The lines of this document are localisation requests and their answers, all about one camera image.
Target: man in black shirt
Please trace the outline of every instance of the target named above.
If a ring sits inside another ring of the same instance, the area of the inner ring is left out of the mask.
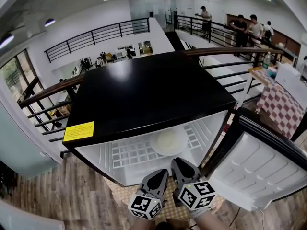
[[[236,30],[236,47],[246,47],[248,37],[245,34],[247,25],[244,22],[242,14],[238,16],[239,20],[230,23],[230,26]]]

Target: cable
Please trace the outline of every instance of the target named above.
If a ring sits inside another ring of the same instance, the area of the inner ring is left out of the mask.
[[[241,207],[239,207],[238,212],[236,213],[235,218],[232,220],[232,222],[230,223],[229,227],[234,223],[235,219],[237,218],[239,211],[240,211]]]
[[[264,230],[264,213],[262,210],[259,210],[262,214],[263,214],[263,218],[262,218],[262,227],[263,227],[263,230]]]
[[[194,230],[193,227],[197,226],[197,224],[190,226],[189,229]]]

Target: bottle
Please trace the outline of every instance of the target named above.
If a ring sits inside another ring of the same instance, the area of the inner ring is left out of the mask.
[[[270,62],[271,62],[271,53],[268,52],[267,55],[265,56],[264,60],[263,60],[262,67],[267,69],[270,65]]]

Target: white plate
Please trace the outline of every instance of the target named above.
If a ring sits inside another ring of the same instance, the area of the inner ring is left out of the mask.
[[[181,153],[187,147],[188,141],[188,135],[182,126],[153,133],[149,139],[153,150],[164,156]]]

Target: yellow warning label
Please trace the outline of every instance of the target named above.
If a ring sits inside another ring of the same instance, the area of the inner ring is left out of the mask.
[[[77,140],[92,137],[94,134],[94,121],[67,127],[63,141]]]

